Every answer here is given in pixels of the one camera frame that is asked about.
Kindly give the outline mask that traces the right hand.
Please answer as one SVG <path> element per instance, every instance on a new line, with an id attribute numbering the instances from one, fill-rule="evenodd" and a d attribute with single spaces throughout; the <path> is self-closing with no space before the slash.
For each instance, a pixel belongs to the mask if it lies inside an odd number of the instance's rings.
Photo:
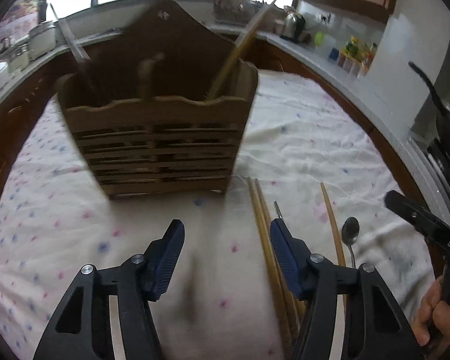
<path id="1" fill-rule="evenodd" d="M 424 346 L 430 340 L 428 327 L 433 323 L 442 335 L 439 345 L 445 350 L 450 345 L 450 306 L 442 300 L 442 281 L 439 276 L 423 296 L 411 327 L 418 343 Z"/>

